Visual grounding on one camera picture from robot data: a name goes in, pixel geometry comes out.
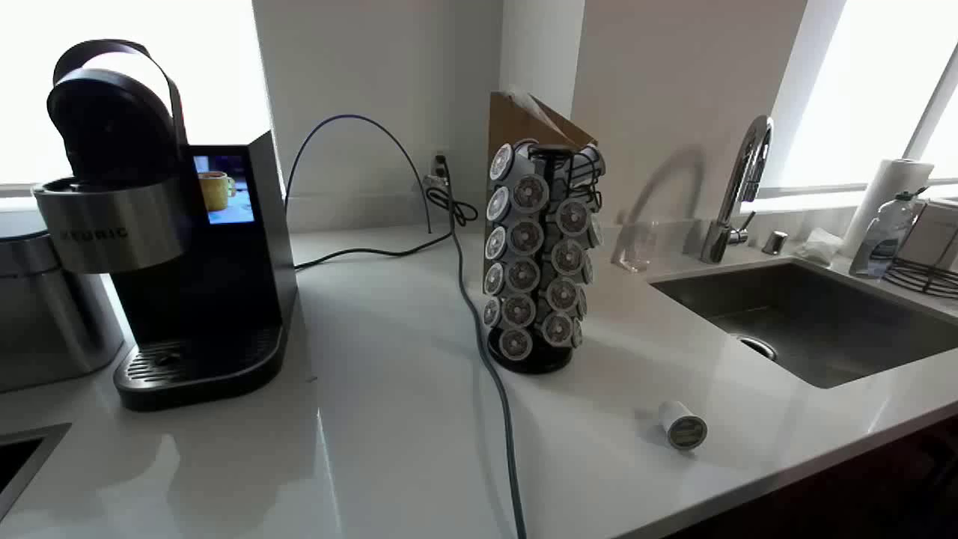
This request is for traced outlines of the wooden condiment organizer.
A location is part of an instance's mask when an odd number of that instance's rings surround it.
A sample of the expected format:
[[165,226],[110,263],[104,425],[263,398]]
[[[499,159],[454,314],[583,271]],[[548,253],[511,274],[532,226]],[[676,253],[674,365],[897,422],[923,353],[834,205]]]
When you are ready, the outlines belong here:
[[489,151],[516,142],[587,148],[593,135],[529,94],[493,94],[489,108]]

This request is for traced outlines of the dish drying rack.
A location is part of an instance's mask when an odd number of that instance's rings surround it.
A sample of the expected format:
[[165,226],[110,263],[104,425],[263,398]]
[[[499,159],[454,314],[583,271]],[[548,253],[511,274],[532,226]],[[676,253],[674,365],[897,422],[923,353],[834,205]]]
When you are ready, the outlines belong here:
[[926,298],[958,299],[958,205],[926,202],[911,223],[885,283]]

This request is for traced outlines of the stainless steel sink basin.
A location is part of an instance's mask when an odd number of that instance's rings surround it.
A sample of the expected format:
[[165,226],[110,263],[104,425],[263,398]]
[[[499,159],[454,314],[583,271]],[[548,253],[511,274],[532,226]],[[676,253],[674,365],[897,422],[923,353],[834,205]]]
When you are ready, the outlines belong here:
[[818,391],[958,347],[956,317],[801,263],[685,277],[656,290]]

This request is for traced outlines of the clear soap bottle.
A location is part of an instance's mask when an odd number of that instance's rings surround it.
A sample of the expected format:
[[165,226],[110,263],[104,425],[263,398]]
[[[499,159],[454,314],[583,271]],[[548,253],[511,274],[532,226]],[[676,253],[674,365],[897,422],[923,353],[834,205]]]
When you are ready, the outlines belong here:
[[852,277],[879,280],[885,274],[908,226],[912,223],[917,202],[920,202],[917,193],[897,193],[891,202],[885,202],[876,211],[849,263]]

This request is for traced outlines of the black Keurig coffee machine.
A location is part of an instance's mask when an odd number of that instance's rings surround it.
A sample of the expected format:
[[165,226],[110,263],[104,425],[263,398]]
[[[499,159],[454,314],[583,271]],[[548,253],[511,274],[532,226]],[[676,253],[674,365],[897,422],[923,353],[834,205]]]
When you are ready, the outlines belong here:
[[186,135],[180,88],[128,40],[60,55],[44,100],[72,174],[32,189],[72,274],[104,274],[134,350],[128,412],[252,394],[276,377],[296,298],[276,144]]

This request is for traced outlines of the black coffee pod carousel holder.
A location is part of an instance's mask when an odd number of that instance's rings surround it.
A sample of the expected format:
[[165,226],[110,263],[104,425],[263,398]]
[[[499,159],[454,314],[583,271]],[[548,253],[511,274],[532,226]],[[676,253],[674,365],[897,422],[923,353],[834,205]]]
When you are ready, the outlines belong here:
[[483,325],[510,373],[560,373],[580,344],[602,174],[596,144],[511,142],[489,165]]

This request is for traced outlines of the stainless steel canister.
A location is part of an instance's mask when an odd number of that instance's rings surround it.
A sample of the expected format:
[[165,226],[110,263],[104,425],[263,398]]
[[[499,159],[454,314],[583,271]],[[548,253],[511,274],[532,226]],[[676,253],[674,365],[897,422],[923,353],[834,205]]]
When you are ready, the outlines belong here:
[[0,391],[101,373],[126,350],[104,277],[69,274],[44,232],[0,238]]

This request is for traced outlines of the chrome sink faucet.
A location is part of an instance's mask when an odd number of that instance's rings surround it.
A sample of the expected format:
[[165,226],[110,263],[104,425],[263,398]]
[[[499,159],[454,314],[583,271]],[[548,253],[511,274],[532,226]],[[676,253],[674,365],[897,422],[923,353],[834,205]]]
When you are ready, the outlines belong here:
[[752,217],[742,226],[734,223],[737,211],[757,196],[767,157],[772,144],[772,120],[767,114],[754,118],[737,151],[728,189],[722,196],[719,217],[709,223],[697,257],[704,263],[719,263],[730,246],[749,241]]

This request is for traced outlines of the white coffee pod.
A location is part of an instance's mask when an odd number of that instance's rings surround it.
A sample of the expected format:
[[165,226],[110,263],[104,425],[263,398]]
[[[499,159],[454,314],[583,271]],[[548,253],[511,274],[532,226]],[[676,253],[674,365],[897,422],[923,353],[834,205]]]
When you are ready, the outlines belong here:
[[664,403],[659,407],[659,425],[674,449],[697,449],[709,434],[706,422],[683,403]]

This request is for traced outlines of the white paper towel roll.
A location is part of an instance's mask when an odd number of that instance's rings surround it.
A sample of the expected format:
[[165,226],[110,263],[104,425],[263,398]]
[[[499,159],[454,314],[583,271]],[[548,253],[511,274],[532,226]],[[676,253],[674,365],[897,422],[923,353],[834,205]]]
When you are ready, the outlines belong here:
[[917,193],[927,184],[932,177],[932,165],[927,163],[917,163],[917,159],[884,159],[875,181],[864,189],[863,205],[857,208],[848,232],[843,232],[843,243],[840,243],[840,255],[852,257],[869,223],[876,217],[876,211],[891,202],[897,193]]

